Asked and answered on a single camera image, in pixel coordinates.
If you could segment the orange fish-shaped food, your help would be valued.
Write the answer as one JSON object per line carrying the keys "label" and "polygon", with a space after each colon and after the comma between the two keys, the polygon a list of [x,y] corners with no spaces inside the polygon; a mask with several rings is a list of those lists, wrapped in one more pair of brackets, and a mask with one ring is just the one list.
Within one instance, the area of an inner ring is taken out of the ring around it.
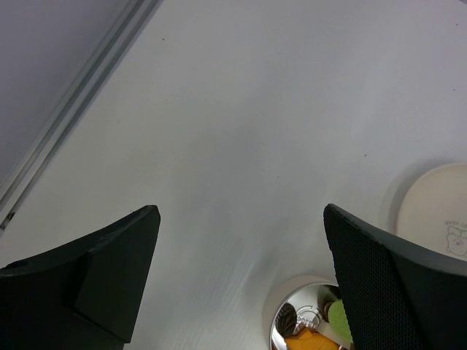
{"label": "orange fish-shaped food", "polygon": [[339,345],[318,332],[303,329],[299,334],[285,339],[290,350],[338,350]]}

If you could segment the green round food piece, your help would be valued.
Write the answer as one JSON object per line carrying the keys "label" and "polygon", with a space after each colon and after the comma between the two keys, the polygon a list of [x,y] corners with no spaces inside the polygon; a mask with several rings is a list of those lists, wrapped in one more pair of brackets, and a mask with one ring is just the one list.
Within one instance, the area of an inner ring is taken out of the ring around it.
{"label": "green round food piece", "polygon": [[343,340],[349,343],[353,342],[342,299],[332,302],[332,304],[329,306],[328,323],[333,331]]}

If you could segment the dark brown chocolate piece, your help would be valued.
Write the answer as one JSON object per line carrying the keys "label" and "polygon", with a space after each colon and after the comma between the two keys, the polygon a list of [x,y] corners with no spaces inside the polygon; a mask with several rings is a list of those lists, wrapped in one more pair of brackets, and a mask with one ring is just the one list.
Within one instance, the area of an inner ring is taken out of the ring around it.
{"label": "dark brown chocolate piece", "polygon": [[295,308],[285,303],[277,315],[277,331],[283,337],[289,337],[294,333],[297,323]]}

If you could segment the steel lunch box bowl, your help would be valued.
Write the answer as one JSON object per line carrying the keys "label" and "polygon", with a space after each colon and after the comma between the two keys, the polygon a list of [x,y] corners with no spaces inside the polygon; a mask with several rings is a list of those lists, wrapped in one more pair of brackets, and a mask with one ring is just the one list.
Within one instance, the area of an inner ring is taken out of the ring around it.
{"label": "steel lunch box bowl", "polygon": [[331,326],[329,308],[341,299],[338,284],[317,276],[296,276],[280,284],[266,299],[263,331],[269,349],[289,349],[286,340],[305,330],[322,335],[338,349],[352,349],[353,343]]}

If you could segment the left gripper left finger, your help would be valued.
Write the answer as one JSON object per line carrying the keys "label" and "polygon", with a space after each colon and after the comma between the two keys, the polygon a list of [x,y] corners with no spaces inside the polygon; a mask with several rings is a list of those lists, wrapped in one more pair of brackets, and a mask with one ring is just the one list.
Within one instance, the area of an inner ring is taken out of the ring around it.
{"label": "left gripper left finger", "polygon": [[123,349],[131,342],[161,216],[144,206],[1,269],[2,349]]}

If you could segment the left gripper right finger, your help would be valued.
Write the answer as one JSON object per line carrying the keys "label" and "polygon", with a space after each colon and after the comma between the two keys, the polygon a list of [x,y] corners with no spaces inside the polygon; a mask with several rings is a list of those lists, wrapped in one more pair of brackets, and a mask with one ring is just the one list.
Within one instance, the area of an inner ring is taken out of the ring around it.
{"label": "left gripper right finger", "polygon": [[334,204],[323,223],[357,349],[466,348],[466,262]]}

